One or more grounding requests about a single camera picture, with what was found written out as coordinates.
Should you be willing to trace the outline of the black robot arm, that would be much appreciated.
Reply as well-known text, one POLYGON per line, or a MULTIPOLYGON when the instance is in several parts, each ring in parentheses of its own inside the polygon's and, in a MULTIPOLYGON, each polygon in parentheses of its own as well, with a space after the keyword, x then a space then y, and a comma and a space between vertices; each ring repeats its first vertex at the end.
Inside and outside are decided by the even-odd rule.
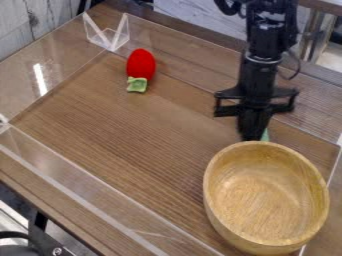
POLYGON ((242 141, 260 140, 271 117, 293 110, 299 91, 275 85, 283 54, 296 44, 297 0, 213 0, 226 16, 245 19, 247 48, 236 85, 216 91, 213 116, 234 116, 242 141))

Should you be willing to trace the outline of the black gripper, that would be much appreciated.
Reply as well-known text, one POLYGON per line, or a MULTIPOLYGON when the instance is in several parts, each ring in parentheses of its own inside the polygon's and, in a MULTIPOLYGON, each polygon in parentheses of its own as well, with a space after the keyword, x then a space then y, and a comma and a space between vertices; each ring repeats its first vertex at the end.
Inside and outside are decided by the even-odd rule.
POLYGON ((248 94, 240 86, 234 86, 214 92, 213 116, 225 117, 238 115, 237 130, 240 137, 244 141, 251 141, 255 139, 255 113, 242 110, 252 109, 261 111, 257 114, 256 125, 257 139, 261 139, 272 114, 291 112, 293 110, 293 102, 297 95, 299 91, 296 89, 281 87, 268 89, 268 93, 264 95, 248 94), (271 102, 275 98, 287 98, 288 101, 285 104, 275 104, 271 102), (236 105, 222 106, 221 101, 228 99, 237 100, 238 103, 236 105))

